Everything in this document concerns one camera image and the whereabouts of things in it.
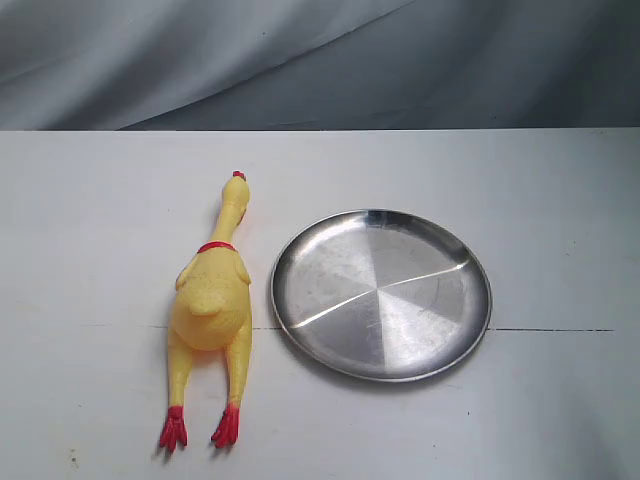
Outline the grey backdrop cloth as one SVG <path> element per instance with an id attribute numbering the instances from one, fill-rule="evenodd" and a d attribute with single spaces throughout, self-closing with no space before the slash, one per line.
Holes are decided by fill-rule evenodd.
<path id="1" fill-rule="evenodd" d="M 5 130 L 621 127 L 635 1 L 5 1 Z"/>

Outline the yellow rubber chicken toy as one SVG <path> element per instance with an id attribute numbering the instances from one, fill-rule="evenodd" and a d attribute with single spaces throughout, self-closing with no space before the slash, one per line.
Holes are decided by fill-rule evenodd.
<path id="1" fill-rule="evenodd" d="M 222 190 L 221 207 L 210 239 L 197 250 L 175 283 L 167 333 L 168 410 L 159 446 L 173 453 L 184 447 L 185 391 L 198 353 L 222 351 L 228 376 L 227 405 L 211 443 L 235 444 L 240 407 L 252 351 L 251 278 L 232 244 L 250 201 L 246 175 L 235 171 Z"/>

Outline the round stainless steel plate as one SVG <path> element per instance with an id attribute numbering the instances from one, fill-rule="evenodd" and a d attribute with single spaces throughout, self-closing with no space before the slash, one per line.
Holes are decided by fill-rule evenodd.
<path id="1" fill-rule="evenodd" d="M 322 219 L 281 251 L 275 317 L 301 352 L 362 380 L 401 383 L 461 364 L 488 329 L 487 274 L 453 233 L 408 213 Z"/>

